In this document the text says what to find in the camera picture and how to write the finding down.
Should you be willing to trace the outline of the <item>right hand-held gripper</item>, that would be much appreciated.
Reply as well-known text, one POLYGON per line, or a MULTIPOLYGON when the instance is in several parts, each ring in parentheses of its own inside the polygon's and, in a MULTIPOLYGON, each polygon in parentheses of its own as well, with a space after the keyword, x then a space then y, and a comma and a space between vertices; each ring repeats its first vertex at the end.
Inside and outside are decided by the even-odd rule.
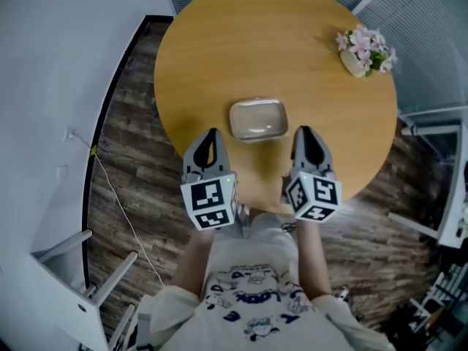
POLYGON ((294 168, 287 176, 281 203, 292 207, 296 220, 328 221, 342 203, 341 182, 336 181, 334 172, 330 171, 331 154, 328 147, 311 127, 300 126, 294 134, 290 158, 294 168), (326 171, 308 172, 295 168, 304 167, 305 156, 318 170, 326 171))

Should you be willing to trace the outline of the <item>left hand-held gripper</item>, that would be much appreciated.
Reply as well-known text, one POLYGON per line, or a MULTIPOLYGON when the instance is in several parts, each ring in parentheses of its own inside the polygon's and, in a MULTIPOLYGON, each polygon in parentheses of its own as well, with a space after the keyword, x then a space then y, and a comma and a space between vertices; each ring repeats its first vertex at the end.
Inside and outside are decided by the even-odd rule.
POLYGON ((186 150, 181 192, 197 230, 220 229, 235 222, 237 177, 218 129, 206 130, 186 150))

